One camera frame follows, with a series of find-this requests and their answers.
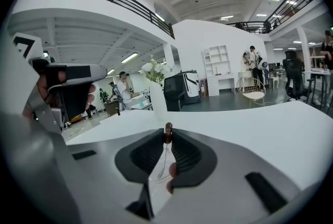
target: white column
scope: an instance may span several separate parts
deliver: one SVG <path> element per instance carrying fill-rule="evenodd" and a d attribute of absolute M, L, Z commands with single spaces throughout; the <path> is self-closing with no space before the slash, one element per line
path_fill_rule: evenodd
<path fill-rule="evenodd" d="M 173 59 L 172 49 L 170 43 L 165 43 L 163 45 L 164 56 L 166 59 L 166 65 L 170 68 L 175 66 L 175 60 Z"/>
<path fill-rule="evenodd" d="M 304 68 L 305 71 L 311 71 L 311 62 L 310 62 L 310 51 L 309 51 L 309 44 L 308 39 L 306 38 L 306 34 L 303 30 L 302 26 L 297 27 L 297 32 L 300 37 L 300 41 L 302 42 L 302 51 L 303 51 L 303 58 L 304 58 Z M 305 74 L 305 84 L 307 85 L 308 80 L 310 78 L 310 74 Z"/>

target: man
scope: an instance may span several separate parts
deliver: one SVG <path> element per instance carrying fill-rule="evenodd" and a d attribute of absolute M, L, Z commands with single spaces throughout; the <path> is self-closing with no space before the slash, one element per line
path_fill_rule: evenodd
<path fill-rule="evenodd" d="M 125 71 L 119 73 L 118 90 L 122 97 L 122 103 L 119 102 L 119 105 L 122 106 L 122 110 L 131 110 L 130 102 L 132 101 L 132 97 L 130 87 L 127 83 L 127 76 L 129 76 L 129 74 Z"/>
<path fill-rule="evenodd" d="M 106 103 L 108 101 L 108 94 L 103 91 L 102 88 L 99 88 L 99 99 L 103 101 L 103 103 Z"/>
<path fill-rule="evenodd" d="M 117 85 L 113 81 L 111 81 L 109 83 L 109 85 L 111 85 L 111 87 L 112 87 L 112 95 L 110 97 L 110 99 L 112 99 L 114 96 L 117 96 L 115 88 L 118 89 L 118 87 L 117 87 Z"/>
<path fill-rule="evenodd" d="M 322 43 L 321 55 L 325 56 L 324 64 L 327 66 L 329 71 L 333 72 L 333 47 L 332 47 L 332 36 L 329 30 L 325 30 L 326 41 Z M 332 91 L 330 86 L 330 76 L 326 76 L 327 81 L 327 95 L 326 95 L 326 107 L 329 107 L 329 101 L 331 100 Z"/>
<path fill-rule="evenodd" d="M 254 46 L 250 46 L 250 68 L 252 69 L 252 75 L 255 79 L 259 77 L 259 80 L 262 84 L 260 84 L 260 90 L 263 92 L 264 91 L 264 78 L 262 77 L 262 70 L 258 69 L 259 65 L 259 58 L 260 58 L 260 53 L 259 51 L 256 51 Z"/>

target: round chair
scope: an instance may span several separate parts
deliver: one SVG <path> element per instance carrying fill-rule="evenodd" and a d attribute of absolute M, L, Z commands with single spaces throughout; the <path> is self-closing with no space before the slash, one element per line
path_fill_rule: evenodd
<path fill-rule="evenodd" d="M 251 101 L 262 99 L 263 104 L 265 104 L 266 88 L 258 79 L 253 77 L 240 78 L 237 82 L 237 89 L 244 97 L 250 100 L 250 108 Z"/>

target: white vase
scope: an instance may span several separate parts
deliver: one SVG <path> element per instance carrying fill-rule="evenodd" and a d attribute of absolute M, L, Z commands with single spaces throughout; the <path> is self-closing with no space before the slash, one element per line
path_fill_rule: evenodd
<path fill-rule="evenodd" d="M 167 104 L 165 102 L 164 93 L 161 85 L 151 81 L 149 85 L 150 99 L 152 109 L 158 120 L 165 120 L 167 117 Z"/>

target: black machine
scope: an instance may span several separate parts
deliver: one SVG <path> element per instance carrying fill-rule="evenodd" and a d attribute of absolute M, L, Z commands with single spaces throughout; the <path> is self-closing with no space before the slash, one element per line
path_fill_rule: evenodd
<path fill-rule="evenodd" d="M 295 51 L 286 51 L 286 59 L 283 60 L 283 66 L 286 69 L 288 79 L 285 89 L 290 99 L 294 98 L 299 100 L 301 96 L 308 96 L 310 90 L 308 91 L 303 84 L 302 61 L 299 58 L 296 58 Z"/>
<path fill-rule="evenodd" d="M 184 71 L 166 78 L 164 97 L 168 111 L 180 111 L 184 104 L 200 102 L 201 91 L 197 72 Z"/>

